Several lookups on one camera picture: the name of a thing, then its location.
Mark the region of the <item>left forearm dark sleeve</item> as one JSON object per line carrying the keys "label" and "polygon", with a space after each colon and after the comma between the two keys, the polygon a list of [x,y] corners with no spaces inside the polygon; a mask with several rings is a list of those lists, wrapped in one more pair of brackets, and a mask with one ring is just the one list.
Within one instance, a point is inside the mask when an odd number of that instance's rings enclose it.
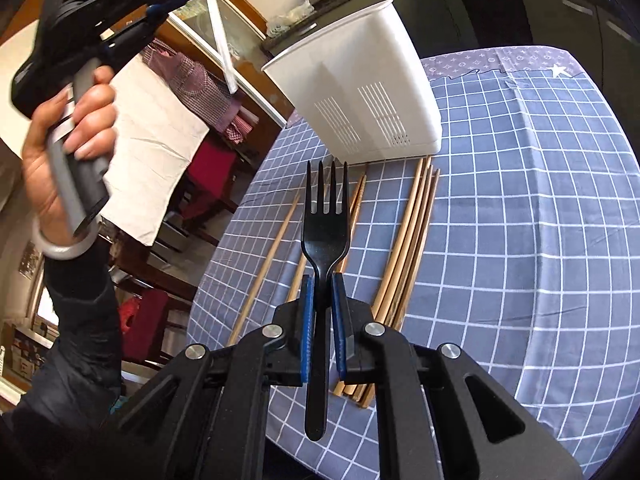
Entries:
{"label": "left forearm dark sleeve", "polygon": [[44,259],[58,338],[32,388],[1,416],[1,477],[58,479],[122,392],[122,330],[98,244],[70,260]]}

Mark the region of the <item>person's left hand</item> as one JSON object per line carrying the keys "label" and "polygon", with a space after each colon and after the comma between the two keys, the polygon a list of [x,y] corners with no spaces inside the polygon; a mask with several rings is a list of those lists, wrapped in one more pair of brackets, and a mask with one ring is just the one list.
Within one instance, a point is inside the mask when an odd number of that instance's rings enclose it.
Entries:
{"label": "person's left hand", "polygon": [[[64,143],[67,153],[79,160],[113,157],[117,110],[116,92],[111,86],[113,71],[100,66],[93,72],[92,87],[77,102],[72,114],[73,131]],[[48,130],[63,116],[67,93],[41,103],[30,122],[22,148],[26,193],[38,217],[43,237],[56,246],[70,246],[76,237],[67,229],[66,212],[58,197],[46,153]]]}

